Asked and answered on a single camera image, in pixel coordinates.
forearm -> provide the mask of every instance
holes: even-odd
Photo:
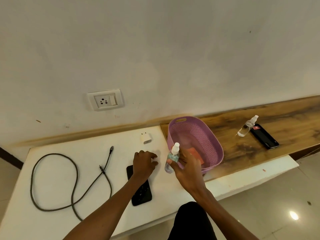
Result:
[[[139,178],[132,176],[117,193],[71,230],[64,240],[109,239],[142,183]]]
[[[209,214],[227,240],[258,240],[218,203],[209,190],[196,193],[194,199]]]

brown wooden board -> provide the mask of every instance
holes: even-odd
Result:
[[[243,124],[258,115],[260,124],[280,146],[267,150],[249,132],[237,135]],[[200,117],[222,145],[224,158],[215,167],[222,177],[320,144],[320,96],[265,104]],[[167,138],[168,124],[161,125]]]

white tabletop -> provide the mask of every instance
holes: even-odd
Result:
[[[141,133],[145,132],[152,137],[152,142],[146,145],[140,141]],[[0,239],[64,238],[79,220],[71,208],[55,212],[42,212],[35,208],[30,199],[30,176],[33,166],[40,157],[48,153],[62,153],[72,158],[79,169],[78,186],[74,194],[74,199],[77,200],[101,172],[99,165],[106,163],[111,146],[114,146],[114,151],[106,173],[113,186],[113,193],[127,182],[126,167],[132,165],[135,152],[140,150],[154,152],[158,155],[159,162],[149,178],[152,200],[139,206],[132,206],[130,202],[113,236],[165,219],[166,216],[177,212],[182,204],[193,200],[179,184],[174,173],[168,174],[164,171],[168,148],[159,126],[42,146],[31,149],[23,165],[0,226]],[[287,156],[206,182],[206,186],[214,196],[226,197],[242,187],[296,166],[296,163]],[[70,161],[56,155],[49,156],[35,171],[33,188],[35,200],[42,208],[48,209],[70,204],[75,179],[76,171]],[[109,184],[102,176],[75,206],[79,215],[82,218],[88,216],[108,199],[109,194]]]

charging cable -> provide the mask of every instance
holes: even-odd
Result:
[[[63,155],[63,154],[60,154],[60,153],[49,153],[49,154],[46,154],[44,155],[43,157],[41,157],[37,162],[36,164],[34,165],[33,169],[32,169],[32,173],[31,173],[31,184],[30,184],[30,197],[31,197],[31,200],[32,200],[32,203],[34,204],[34,206],[40,210],[40,211],[43,211],[43,212],[54,212],[54,211],[59,211],[59,210],[63,210],[63,209],[66,209],[68,207],[72,207],[72,210],[75,214],[75,216],[80,220],[82,221],[82,218],[79,216],[79,214],[77,213],[76,209],[75,209],[75,204],[77,204],[80,200],[82,200],[82,198],[86,195],[86,193],[89,191],[89,189],[91,188],[92,185],[94,185],[94,183],[98,180],[98,178],[104,174],[104,176],[106,176],[106,179],[110,185],[110,196],[109,196],[109,199],[110,197],[112,196],[112,186],[111,186],[111,182],[109,180],[109,178],[107,177],[106,173],[105,173],[105,169],[108,165],[108,162],[109,162],[109,159],[110,159],[110,156],[111,156],[111,153],[113,151],[113,146],[110,148],[110,152],[109,152],[109,156],[108,156],[108,160],[106,161],[106,165],[104,166],[104,168],[102,168],[102,166],[99,165],[99,168],[101,170],[101,173],[98,175],[98,177],[96,177],[96,179],[92,182],[92,184],[89,186],[89,188],[86,190],[86,192],[80,197],[80,199],[78,199],[76,202],[74,202],[74,194],[75,194],[75,190],[76,190],[76,187],[77,187],[77,183],[78,183],[78,177],[79,177],[79,172],[78,172],[78,167],[76,165],[76,163],[70,158],[70,157],[67,157],[66,155]],[[64,207],[61,207],[61,208],[57,208],[57,209],[43,209],[41,208],[36,202],[35,202],[35,199],[33,197],[33,193],[32,193],[32,188],[33,188],[33,177],[34,177],[34,172],[35,172],[35,168],[36,166],[38,165],[38,163],[44,159],[45,157],[47,156],[50,156],[50,155],[59,155],[59,156],[62,156],[62,157],[65,157],[66,159],[68,159],[69,161],[71,161],[75,167],[75,170],[76,170],[76,179],[75,179],[75,184],[74,184],[74,187],[73,187],[73,190],[72,190],[72,194],[71,194],[71,204],[70,205],[67,205],[67,206],[64,206]]]

wall switch plate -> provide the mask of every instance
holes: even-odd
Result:
[[[120,89],[90,92],[88,93],[88,99],[94,111],[116,109],[124,106]]]

